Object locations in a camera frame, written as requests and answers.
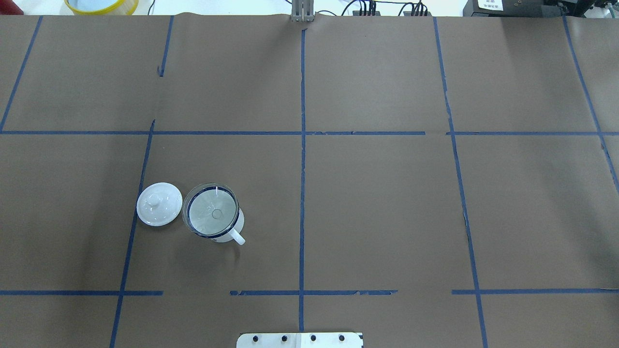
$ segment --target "red object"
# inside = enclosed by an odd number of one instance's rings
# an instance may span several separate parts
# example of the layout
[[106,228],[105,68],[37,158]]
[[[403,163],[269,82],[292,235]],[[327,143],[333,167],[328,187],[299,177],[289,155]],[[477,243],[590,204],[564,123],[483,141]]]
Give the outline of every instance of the red object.
[[12,0],[0,0],[0,14],[24,14]]

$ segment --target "white bracket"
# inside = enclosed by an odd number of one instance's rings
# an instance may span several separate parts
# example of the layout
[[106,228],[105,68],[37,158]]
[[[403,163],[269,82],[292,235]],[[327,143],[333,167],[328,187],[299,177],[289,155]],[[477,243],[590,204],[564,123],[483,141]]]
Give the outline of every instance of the white bracket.
[[314,0],[291,0],[293,22],[314,22]]
[[242,334],[236,348],[363,348],[362,333]]

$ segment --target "yellow bucket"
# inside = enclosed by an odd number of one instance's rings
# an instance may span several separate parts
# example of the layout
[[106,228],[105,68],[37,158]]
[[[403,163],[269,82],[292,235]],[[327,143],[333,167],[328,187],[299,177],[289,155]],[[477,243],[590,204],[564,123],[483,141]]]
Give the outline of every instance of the yellow bucket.
[[76,15],[131,15],[139,0],[64,0]]

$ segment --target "blue rim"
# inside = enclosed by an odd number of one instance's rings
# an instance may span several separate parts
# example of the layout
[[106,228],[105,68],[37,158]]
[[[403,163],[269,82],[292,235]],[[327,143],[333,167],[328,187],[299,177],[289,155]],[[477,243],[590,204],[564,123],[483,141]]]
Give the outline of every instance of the blue rim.
[[191,200],[189,201],[189,204],[187,204],[187,223],[188,223],[188,224],[189,224],[189,226],[191,227],[191,231],[192,231],[193,233],[195,233],[196,235],[199,235],[199,236],[200,236],[200,237],[202,237],[202,238],[208,238],[208,239],[218,238],[218,237],[221,237],[221,236],[223,236],[223,235],[227,234],[228,232],[230,232],[230,230],[231,230],[231,229],[232,229],[232,228],[236,225],[236,222],[238,221],[238,216],[239,216],[239,214],[237,214],[237,215],[236,215],[236,217],[234,218],[234,220],[232,221],[232,223],[230,223],[229,228],[226,228],[223,232],[220,232],[220,233],[218,233],[218,234],[216,234],[216,235],[205,235],[205,234],[203,234],[203,233],[198,232],[198,231],[197,231],[197,229],[194,227],[194,225],[192,225],[192,224],[191,224],[191,217],[189,216],[189,212],[191,211],[191,204],[193,204],[193,201],[194,201],[194,200],[195,200],[198,196],[200,196],[202,193],[205,193],[206,191],[210,191],[210,190],[212,190],[212,189],[220,189],[220,190],[222,190],[222,191],[224,191],[224,192],[228,193],[228,194],[230,195],[230,197],[232,197],[232,199],[234,199],[234,202],[238,205],[238,203],[237,203],[237,201],[236,201],[236,197],[235,197],[235,195],[234,195],[232,192],[230,192],[229,190],[227,190],[227,189],[225,189],[225,188],[223,188],[223,187],[221,187],[221,186],[211,186],[211,187],[204,188],[204,189],[200,190],[200,192],[196,193],[196,194],[195,194],[195,195],[191,198]]

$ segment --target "round white lid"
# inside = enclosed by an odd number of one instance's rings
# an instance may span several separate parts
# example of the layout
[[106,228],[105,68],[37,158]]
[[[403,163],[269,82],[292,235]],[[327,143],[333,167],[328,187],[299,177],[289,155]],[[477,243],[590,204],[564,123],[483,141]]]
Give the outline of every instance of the round white lid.
[[137,216],[150,226],[163,226],[174,220],[183,206],[183,195],[170,183],[147,187],[137,199]]

